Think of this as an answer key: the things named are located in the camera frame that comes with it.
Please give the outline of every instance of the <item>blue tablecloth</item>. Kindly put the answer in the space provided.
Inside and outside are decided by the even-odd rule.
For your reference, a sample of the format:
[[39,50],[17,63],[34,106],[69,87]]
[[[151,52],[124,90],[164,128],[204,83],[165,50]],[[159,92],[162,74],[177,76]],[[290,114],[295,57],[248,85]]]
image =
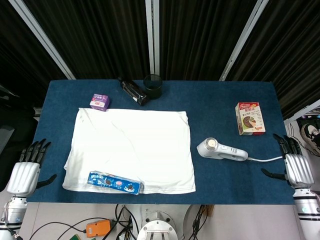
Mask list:
[[[293,189],[266,177],[260,168],[284,173],[283,160],[237,162],[199,156],[197,145],[214,137],[220,143],[242,149],[250,157],[269,159],[281,155],[272,134],[286,133],[275,89],[269,82],[164,81],[162,96],[139,106],[117,80],[56,80],[50,83],[34,140],[52,142],[39,180],[57,174],[56,180],[35,191],[31,202],[122,204],[293,204]],[[89,108],[93,94],[111,98],[109,108],[186,111],[191,133],[191,155],[196,192],[187,194],[106,194],[65,190],[64,164],[71,149],[78,108]],[[235,106],[260,102],[266,133],[240,136]]]

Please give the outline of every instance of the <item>white towel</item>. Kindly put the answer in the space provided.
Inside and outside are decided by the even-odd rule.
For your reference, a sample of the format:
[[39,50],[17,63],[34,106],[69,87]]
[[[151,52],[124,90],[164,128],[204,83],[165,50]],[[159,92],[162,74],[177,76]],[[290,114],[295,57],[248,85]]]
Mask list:
[[63,187],[122,193],[87,184],[91,171],[137,180],[143,194],[196,191],[185,111],[79,108]]

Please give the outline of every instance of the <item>robotic arm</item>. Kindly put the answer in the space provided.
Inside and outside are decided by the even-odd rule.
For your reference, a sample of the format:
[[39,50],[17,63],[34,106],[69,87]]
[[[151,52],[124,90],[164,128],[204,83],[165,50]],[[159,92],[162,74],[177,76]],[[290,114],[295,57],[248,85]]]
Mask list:
[[0,219],[1,240],[23,240],[18,232],[21,228],[26,210],[27,197],[31,196],[36,189],[52,183],[57,177],[54,174],[46,181],[38,182],[39,173],[47,148],[51,142],[44,145],[46,139],[36,141],[24,149],[19,161],[14,165],[7,191],[12,198],[4,206]]
[[285,163],[285,174],[270,173],[262,168],[268,177],[287,181],[294,188],[293,199],[306,240],[320,239],[320,202],[310,191],[314,178],[308,160],[302,155],[299,144],[291,137],[273,134],[278,141]]

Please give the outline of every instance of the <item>purple box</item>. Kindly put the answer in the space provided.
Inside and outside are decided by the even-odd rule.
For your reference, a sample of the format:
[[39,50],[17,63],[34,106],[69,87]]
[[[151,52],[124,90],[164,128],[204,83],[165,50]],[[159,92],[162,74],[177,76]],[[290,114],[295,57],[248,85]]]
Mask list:
[[105,112],[109,103],[110,100],[107,95],[94,94],[90,102],[90,107],[92,109],[98,109]]

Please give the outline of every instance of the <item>cereal box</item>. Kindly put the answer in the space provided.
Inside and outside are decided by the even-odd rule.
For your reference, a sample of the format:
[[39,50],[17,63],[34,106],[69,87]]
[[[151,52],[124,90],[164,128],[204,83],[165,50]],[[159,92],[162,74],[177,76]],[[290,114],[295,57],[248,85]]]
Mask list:
[[239,102],[235,106],[240,135],[262,135],[266,132],[258,102]]

